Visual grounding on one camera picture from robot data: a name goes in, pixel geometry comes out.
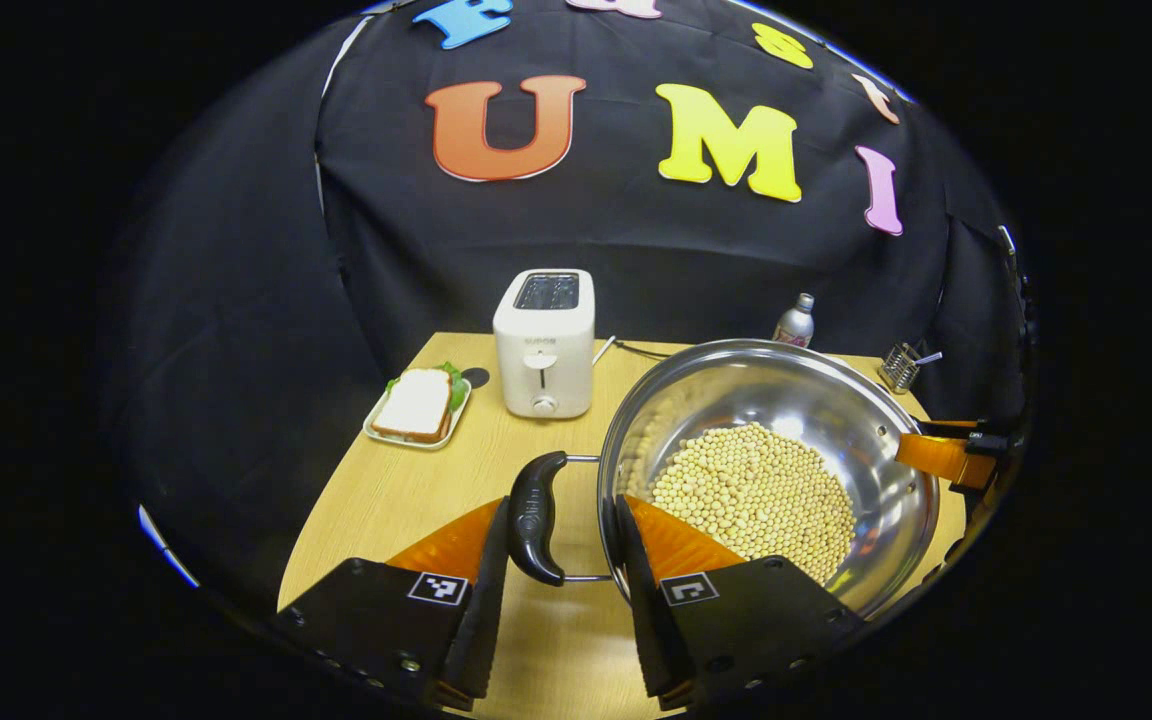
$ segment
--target spray can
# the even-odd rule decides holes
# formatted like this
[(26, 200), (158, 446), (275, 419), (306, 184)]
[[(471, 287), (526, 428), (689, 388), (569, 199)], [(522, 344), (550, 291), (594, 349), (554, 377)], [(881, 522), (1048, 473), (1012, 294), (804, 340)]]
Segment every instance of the spray can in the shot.
[(814, 297), (802, 293), (799, 301), (786, 310), (785, 314), (781, 314), (781, 321), (776, 324), (776, 333), (773, 334), (772, 340), (798, 347), (806, 347), (809, 342), (812, 342), (814, 333), (812, 305), (814, 305)]

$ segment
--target white plate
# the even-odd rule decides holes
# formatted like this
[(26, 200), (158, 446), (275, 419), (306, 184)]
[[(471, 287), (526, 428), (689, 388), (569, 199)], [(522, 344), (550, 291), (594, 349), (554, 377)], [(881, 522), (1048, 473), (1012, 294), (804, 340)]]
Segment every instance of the white plate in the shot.
[(447, 445), (447, 441), (452, 439), (452, 433), (456, 432), (456, 424), (461, 422), (461, 414), (465, 412), (465, 407), (470, 404), (470, 395), (473, 393), (473, 386), (465, 382), (468, 386), (465, 388), (465, 401), (461, 402), (461, 407), (457, 407), (456, 412), (452, 414), (452, 427), (447, 429), (447, 434), (444, 439), (438, 442), (412, 442), (410, 439), (404, 439), (402, 435), (385, 435), (376, 432), (371, 429), (371, 420), (376, 419), (376, 415), (380, 412), (381, 407), (385, 406), (385, 401), (389, 400), (388, 389), (380, 396), (380, 400), (376, 401), (376, 406), (371, 407), (371, 414), (367, 414), (367, 419), (364, 425), (362, 425), (362, 432), (366, 433), (366, 437), (371, 439), (379, 439), (380, 442), (393, 442), (394, 445), (402, 445), (407, 447), (419, 447), (422, 450), (438, 450), (438, 448)]

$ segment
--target pot handle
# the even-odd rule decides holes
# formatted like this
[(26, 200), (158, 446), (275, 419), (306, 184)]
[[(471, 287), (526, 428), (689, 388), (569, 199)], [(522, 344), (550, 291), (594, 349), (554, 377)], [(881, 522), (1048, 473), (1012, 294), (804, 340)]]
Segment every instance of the pot handle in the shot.
[(550, 538), (554, 535), (554, 475), (571, 462), (598, 462), (593, 455), (567, 455), (547, 452), (526, 462), (513, 480), (509, 491), (509, 525), (506, 544), (509, 559), (532, 579), (561, 588), (563, 582), (579, 579), (612, 579), (611, 575), (567, 575), (550, 554)]

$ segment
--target table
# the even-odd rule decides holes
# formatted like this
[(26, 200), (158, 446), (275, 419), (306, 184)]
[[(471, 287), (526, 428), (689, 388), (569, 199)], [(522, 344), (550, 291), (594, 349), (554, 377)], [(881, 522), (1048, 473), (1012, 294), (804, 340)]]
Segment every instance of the table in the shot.
[[(685, 344), (626, 341), (655, 353)], [(594, 348), (602, 341), (594, 341)], [(878, 381), (877, 357), (836, 355)], [(291, 551), (278, 607), (305, 592), (349, 558), (382, 562), (448, 521), (508, 495), (518, 470), (550, 450), (599, 455), (622, 397), (655, 363), (612, 347), (594, 365), (594, 397), (588, 414), (566, 420), (518, 418), (500, 395), (495, 341), (490, 334), (435, 333), (411, 366), (450, 361), (485, 367), (492, 381), (470, 393), (465, 412), (441, 450), (416, 450), (359, 433), (310, 511)], [(911, 393), (893, 396), (914, 418), (927, 419)], [(596, 507), (597, 464), (576, 462), (554, 480), (558, 523), (554, 560), (568, 574), (606, 574)], [(932, 547), (896, 597), (916, 588), (963, 537), (963, 497), (941, 479), (940, 516)], [(661, 717), (646, 696), (634, 644), (630, 611), (616, 585), (571, 583), (550, 588), (509, 564), (500, 607), (488, 697), (468, 717)]]

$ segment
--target toaster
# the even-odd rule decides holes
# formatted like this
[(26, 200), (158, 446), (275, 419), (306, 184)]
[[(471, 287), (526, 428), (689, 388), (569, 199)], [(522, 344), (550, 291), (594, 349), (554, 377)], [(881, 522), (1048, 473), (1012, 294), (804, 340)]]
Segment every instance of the toaster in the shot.
[(576, 418), (594, 395), (594, 279), (585, 270), (525, 270), (492, 319), (509, 414)]

